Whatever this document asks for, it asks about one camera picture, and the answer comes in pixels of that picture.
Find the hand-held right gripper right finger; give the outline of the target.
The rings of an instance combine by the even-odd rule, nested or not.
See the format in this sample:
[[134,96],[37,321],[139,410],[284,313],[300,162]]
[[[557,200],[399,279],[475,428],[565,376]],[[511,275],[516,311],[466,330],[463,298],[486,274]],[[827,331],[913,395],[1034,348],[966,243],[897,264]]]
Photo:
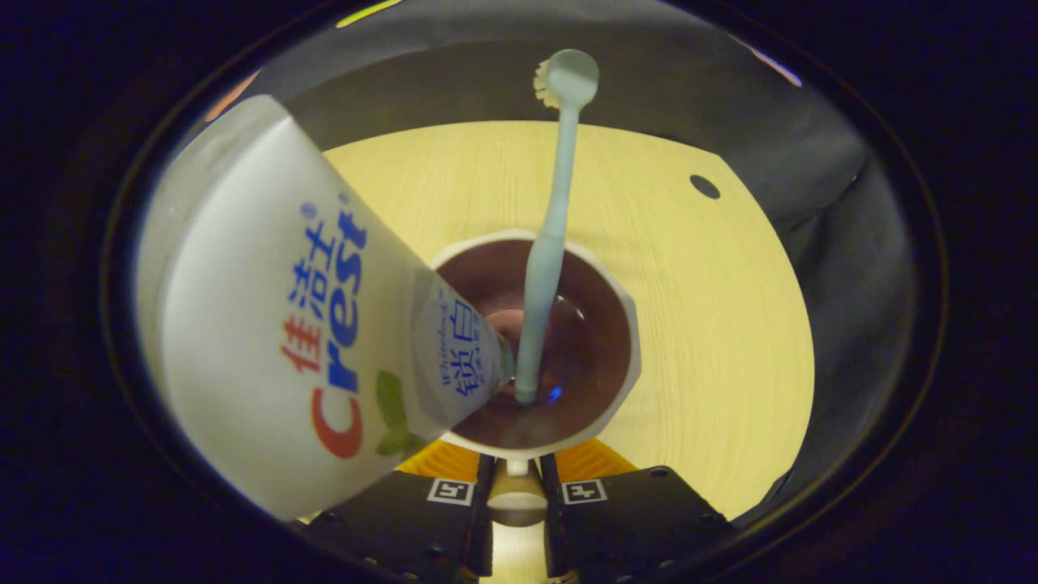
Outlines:
[[670,466],[638,469],[600,440],[540,458],[555,580],[663,580],[735,527]]

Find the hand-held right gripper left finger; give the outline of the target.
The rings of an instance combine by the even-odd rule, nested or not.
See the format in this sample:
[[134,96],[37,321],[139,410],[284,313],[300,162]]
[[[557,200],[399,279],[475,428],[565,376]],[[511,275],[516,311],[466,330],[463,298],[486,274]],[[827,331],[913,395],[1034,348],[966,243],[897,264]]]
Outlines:
[[312,539],[400,582],[477,582],[492,573],[488,507],[496,458],[435,441],[312,518]]

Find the beige cup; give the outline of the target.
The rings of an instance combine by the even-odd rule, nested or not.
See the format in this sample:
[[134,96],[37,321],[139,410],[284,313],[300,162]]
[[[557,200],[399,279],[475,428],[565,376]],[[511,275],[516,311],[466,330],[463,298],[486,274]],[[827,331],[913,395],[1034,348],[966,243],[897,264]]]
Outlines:
[[[455,243],[433,261],[433,269],[511,347],[518,346],[521,335],[532,240],[527,230],[501,230]],[[495,458],[488,497],[491,520],[508,527],[545,520],[541,456],[559,454],[563,481],[588,480],[603,470],[602,463],[590,461],[589,448],[639,374],[633,296],[590,249],[567,243],[534,404],[518,404],[508,385],[446,436],[457,446]]]

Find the pale green toothbrush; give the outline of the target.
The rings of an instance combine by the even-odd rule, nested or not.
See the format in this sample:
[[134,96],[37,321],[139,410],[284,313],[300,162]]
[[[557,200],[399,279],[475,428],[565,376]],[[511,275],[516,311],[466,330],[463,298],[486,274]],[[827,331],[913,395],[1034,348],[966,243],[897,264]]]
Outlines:
[[596,96],[599,76],[596,60],[581,49],[559,49],[534,74],[535,96],[559,110],[559,118],[549,202],[525,270],[523,323],[515,371],[515,398],[523,406],[534,404],[538,391],[547,322],[559,287],[579,118]]

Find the white toothpaste tube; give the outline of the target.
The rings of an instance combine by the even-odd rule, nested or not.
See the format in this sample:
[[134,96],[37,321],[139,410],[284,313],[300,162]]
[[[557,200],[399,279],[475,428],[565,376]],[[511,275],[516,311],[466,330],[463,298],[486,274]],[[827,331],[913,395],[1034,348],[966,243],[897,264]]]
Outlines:
[[360,494],[514,377],[508,341],[274,98],[204,128],[153,203],[138,288],[158,393],[277,520]]

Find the black backdrop cloth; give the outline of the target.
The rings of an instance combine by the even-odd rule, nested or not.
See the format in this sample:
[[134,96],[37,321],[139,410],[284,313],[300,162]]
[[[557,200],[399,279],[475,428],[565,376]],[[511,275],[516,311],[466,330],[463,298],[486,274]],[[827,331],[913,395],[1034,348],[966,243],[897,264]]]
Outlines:
[[[772,518],[834,477],[886,408],[918,297],[911,235],[878,149],[805,67],[781,67],[762,43],[660,0],[392,0],[385,11],[324,27],[268,59],[237,104],[278,100],[324,156],[404,131],[508,121],[555,123],[556,150],[559,110],[535,96],[532,81],[559,49],[581,49],[600,73],[577,138],[581,126],[612,128],[719,157],[791,262],[815,358],[807,432],[791,469],[731,521],[741,528]],[[133,302],[158,389],[138,288],[157,191]]]

